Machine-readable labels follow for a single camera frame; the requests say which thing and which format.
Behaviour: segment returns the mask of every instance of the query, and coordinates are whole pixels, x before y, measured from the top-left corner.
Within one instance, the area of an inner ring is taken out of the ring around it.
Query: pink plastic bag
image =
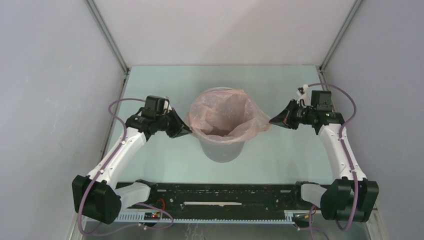
[[[245,91],[217,87],[194,100],[185,121],[201,141],[228,145],[268,130],[270,119]]]

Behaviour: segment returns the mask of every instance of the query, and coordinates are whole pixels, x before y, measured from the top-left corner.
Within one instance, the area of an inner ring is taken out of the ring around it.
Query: black joint actuator
[[[181,120],[174,108],[165,109],[169,100],[159,96],[147,96],[141,115],[138,112],[129,117],[127,128],[138,129],[144,133],[146,140],[158,131],[165,131],[170,138],[177,138],[192,133],[190,128]]]
[[[364,179],[358,182],[359,191],[354,222],[366,222],[374,209],[379,186],[375,181]],[[336,179],[321,197],[321,213],[326,220],[347,221],[351,215],[354,195],[351,194],[354,181]]]
[[[88,176],[77,175],[72,181],[72,194],[75,212],[78,213],[83,194],[92,180]],[[94,182],[85,204],[82,215],[105,224],[111,224],[121,211],[121,197],[116,195],[111,186],[105,182]]]
[[[317,111],[333,111],[331,91],[312,91],[310,105]]]

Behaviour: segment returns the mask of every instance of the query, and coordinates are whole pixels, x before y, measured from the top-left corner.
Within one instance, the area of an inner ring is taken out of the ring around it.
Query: trash can
[[[204,154],[227,163],[239,156],[245,141],[268,130],[270,119],[243,90],[216,87],[193,101],[185,121]]]

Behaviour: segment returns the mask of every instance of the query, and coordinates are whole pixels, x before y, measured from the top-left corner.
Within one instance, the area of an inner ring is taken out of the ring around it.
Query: table surface
[[[303,84],[318,83],[313,65],[134,66],[124,98],[168,96],[184,119],[192,101],[215,87],[242,89],[270,117],[279,114]],[[123,102],[118,116],[124,121],[142,103]],[[110,138],[122,133],[115,124]],[[141,148],[120,176],[121,182],[138,179],[160,183],[294,184],[333,181],[325,149],[310,126],[298,130],[271,126],[247,141],[233,161],[219,163],[205,156],[192,135],[175,139],[158,132]]]

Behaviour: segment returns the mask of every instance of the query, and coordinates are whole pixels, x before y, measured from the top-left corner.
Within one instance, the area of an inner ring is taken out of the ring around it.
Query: metal frame
[[[325,71],[331,58],[333,57],[334,52],[336,51],[337,47],[340,44],[340,41],[342,40],[343,36],[345,35],[346,31],[348,30],[349,26],[352,23],[352,20],[356,16],[359,8],[361,7],[364,0],[356,0],[353,4],[352,8],[350,9],[349,13],[346,16],[346,19],[344,20],[343,24],[341,25],[340,30],[338,31],[337,35],[335,36],[335,39],[333,43],[331,44],[330,49],[328,50],[327,54],[324,57],[324,60],[322,61],[322,64],[320,66],[321,71]]]
[[[118,98],[121,98],[124,91],[125,91],[125,87],[126,87],[126,83],[127,80],[129,78],[129,74],[130,74],[130,68],[128,67],[128,65],[126,64],[124,57],[122,56],[115,40],[112,37],[112,34],[110,33],[105,20],[103,19],[96,3],[95,0],[84,0],[87,4],[88,9],[90,10],[91,14],[93,15],[94,20],[96,21],[101,33],[103,34],[107,44],[109,45],[109,47],[111,48],[113,54],[115,55],[116,59],[118,60],[120,66],[122,67],[123,72],[125,73],[125,78],[123,80],[123,84],[122,87],[119,90],[119,96]],[[340,30],[338,31],[333,43],[331,44],[331,47],[329,48],[327,54],[325,55],[322,64],[320,66],[316,66],[317,69],[317,73],[319,76],[319,79],[322,83],[326,83],[326,76],[325,76],[325,70],[330,62],[330,60],[332,59],[335,51],[337,50],[341,40],[343,39],[345,33],[347,32],[349,26],[351,25],[354,17],[356,16],[358,10],[360,9],[362,3],[364,2],[364,0],[355,0],[352,8],[350,9],[348,15],[346,16],[346,19],[344,20]],[[323,86],[322,87],[324,90],[328,90],[327,86]],[[119,110],[120,105],[117,105],[114,109],[114,113],[117,113]],[[105,138],[105,143],[103,145],[103,149],[102,149],[102,154],[100,156],[100,159],[104,156],[104,154],[107,151],[108,145],[109,145],[109,141],[111,138],[111,133],[112,133],[112,129],[114,127],[114,121],[113,119],[111,119],[110,122],[110,128],[109,131],[106,134],[106,138]],[[77,226],[77,214],[74,214],[73,220],[72,222],[74,222],[74,224],[71,226],[69,233],[68,233],[68,240],[81,240],[82,239],[82,235],[79,233],[78,230],[78,226]],[[85,226],[87,222],[87,218],[84,217],[83,218],[83,225]],[[384,228],[383,223],[381,222],[381,218],[379,215],[378,210],[375,210],[368,222],[366,223],[369,235],[370,235],[370,239],[371,240],[385,240],[387,239],[387,235],[386,235],[386,231]]]
[[[127,63],[125,63],[124,57],[122,56],[117,43],[112,37],[112,34],[109,31],[109,28],[106,25],[105,20],[103,19],[102,14],[100,13],[99,8],[97,7],[95,1],[94,0],[84,0],[84,1],[87,4],[87,7],[90,10],[95,22],[97,23],[98,28],[103,34],[104,39],[106,40],[107,44],[109,45],[110,49],[112,50],[113,54],[118,60],[123,72],[125,74],[128,74],[130,69],[128,68]]]

